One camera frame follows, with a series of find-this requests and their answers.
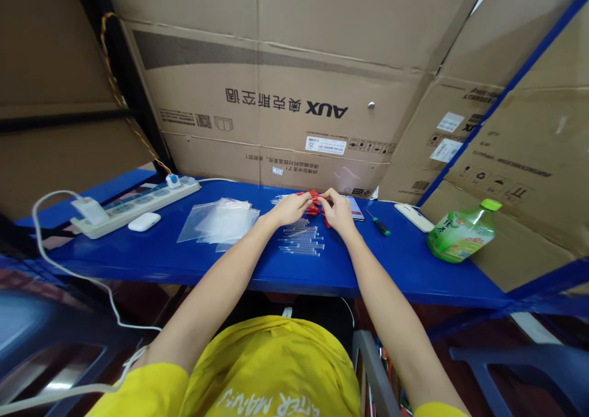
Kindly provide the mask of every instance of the shipping box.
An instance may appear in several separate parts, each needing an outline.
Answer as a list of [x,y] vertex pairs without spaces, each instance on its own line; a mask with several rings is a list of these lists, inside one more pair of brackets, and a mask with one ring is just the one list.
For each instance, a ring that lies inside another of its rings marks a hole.
[[[0,120],[117,108],[79,0],[0,0],[0,23]],[[53,190],[82,192],[151,160],[124,120],[5,132],[0,213],[18,221]]]
[[496,238],[473,261],[505,291],[589,254],[587,42],[585,7],[422,207],[435,222],[487,197],[503,203]]
[[[416,204],[572,0],[482,0],[399,139],[379,198]],[[402,166],[402,179],[397,175]],[[408,168],[415,179],[410,179]]]
[[114,0],[181,172],[362,197],[475,2]]

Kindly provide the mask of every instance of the plastic bag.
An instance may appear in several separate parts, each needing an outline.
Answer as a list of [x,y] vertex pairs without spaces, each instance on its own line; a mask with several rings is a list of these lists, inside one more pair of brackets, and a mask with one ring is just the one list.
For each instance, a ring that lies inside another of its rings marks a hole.
[[214,208],[220,204],[222,199],[215,202],[210,202],[208,204],[198,204],[194,205],[186,218],[186,222],[184,222],[184,227],[180,232],[180,236],[178,236],[178,240],[176,243],[184,242],[187,240],[197,239],[200,233],[196,230],[196,227],[199,226],[214,210]]
[[259,217],[260,217],[259,210],[250,209],[249,214],[248,214],[247,229],[243,232],[243,234],[240,237],[237,237],[235,239],[227,240],[226,242],[223,242],[223,243],[218,243],[215,251],[217,253],[223,253],[223,252],[229,250],[235,243],[237,243],[238,240],[240,240],[253,227],[253,225],[256,223],[256,221],[258,220]]
[[248,230],[248,214],[252,205],[247,201],[223,201],[197,227],[197,242],[225,243],[241,238]]

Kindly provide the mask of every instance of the hand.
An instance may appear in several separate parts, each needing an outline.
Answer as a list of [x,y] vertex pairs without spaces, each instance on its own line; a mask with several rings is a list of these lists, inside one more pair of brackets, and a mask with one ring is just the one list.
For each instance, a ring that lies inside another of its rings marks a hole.
[[301,219],[303,213],[311,204],[313,204],[313,201],[309,192],[302,195],[288,195],[282,198],[265,216],[278,228]]
[[330,188],[318,198],[319,204],[325,211],[327,222],[341,235],[357,232],[352,210],[350,208],[350,199],[341,196],[338,192]]

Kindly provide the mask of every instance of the white remote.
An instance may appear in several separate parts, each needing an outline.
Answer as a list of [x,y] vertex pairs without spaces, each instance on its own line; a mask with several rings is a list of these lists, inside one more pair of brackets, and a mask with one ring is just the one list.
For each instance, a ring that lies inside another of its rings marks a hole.
[[433,230],[434,224],[409,204],[395,204],[395,208],[422,232],[429,233]]
[[105,205],[103,208],[110,216],[105,223],[92,225],[85,218],[72,218],[69,221],[90,239],[100,238],[126,226],[144,213],[155,212],[201,189],[198,181],[191,177],[180,178],[180,183],[181,186],[170,188],[163,182],[143,193]]

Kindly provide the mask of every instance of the plastic bottle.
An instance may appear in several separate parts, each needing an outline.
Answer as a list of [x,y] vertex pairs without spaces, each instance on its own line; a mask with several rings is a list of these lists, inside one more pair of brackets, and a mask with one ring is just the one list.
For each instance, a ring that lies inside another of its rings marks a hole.
[[464,261],[493,240],[493,212],[500,208],[500,202],[485,199],[479,207],[448,213],[429,232],[429,250],[446,262]]

